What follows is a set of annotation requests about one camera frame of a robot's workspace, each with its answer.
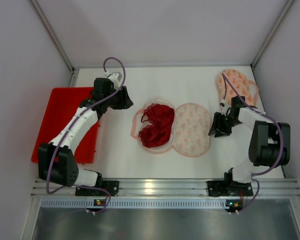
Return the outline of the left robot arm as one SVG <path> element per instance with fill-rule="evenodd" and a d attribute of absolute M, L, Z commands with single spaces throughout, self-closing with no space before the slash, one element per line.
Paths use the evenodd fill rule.
<path fill-rule="evenodd" d="M 119 73 L 94 80 L 90 97 L 84 99 L 69 123 L 48 143 L 38 147 L 38 175 L 47 183 L 63 187 L 96 187 L 100 173 L 78 166 L 75 151 L 87 132 L 108 109 L 127 110 L 133 106 Z"/>

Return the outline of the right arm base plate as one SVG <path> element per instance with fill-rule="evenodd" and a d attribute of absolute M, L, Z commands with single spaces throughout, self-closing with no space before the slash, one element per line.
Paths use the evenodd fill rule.
<path fill-rule="evenodd" d="M 207 190 L 210 197 L 252 197 L 254 195 L 251 183 L 226 180 L 208 181 Z"/>

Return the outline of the dark red bra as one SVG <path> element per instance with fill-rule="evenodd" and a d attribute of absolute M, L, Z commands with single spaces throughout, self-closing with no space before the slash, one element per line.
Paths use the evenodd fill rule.
<path fill-rule="evenodd" d="M 175 110 L 165 104 L 152 103 L 141 117 L 142 128 L 138 137 L 146 148 L 156 148 L 165 145 L 171 137 L 172 126 L 175 120 Z"/>

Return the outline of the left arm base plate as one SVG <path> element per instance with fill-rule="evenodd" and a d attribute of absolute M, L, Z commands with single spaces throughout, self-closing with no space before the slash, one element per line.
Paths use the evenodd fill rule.
<path fill-rule="evenodd" d="M 107 191 L 111 197 L 114 197 L 119 192 L 119 181 L 117 180 L 104 180 L 100 178 L 96 181 L 95 186 L 77 186 L 75 189 L 75 196 L 77 197 L 96 197 L 107 196 Z"/>

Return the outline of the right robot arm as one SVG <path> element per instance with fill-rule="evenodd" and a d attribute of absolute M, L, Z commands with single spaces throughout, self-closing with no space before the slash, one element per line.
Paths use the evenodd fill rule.
<path fill-rule="evenodd" d="M 266 167 L 266 172 L 285 166 L 290 161 L 291 127 L 287 123 L 270 119 L 266 113 L 245 102 L 243 96 L 233 97 L 230 104 L 220 103 L 221 111 L 213 117 L 209 136 L 215 138 L 232 134 L 232 129 L 240 124 L 251 131 L 248 158 L 224 173 L 222 180 L 208 181 L 210 197 L 252 196 L 252 178 L 258 176 L 254 167 Z"/>

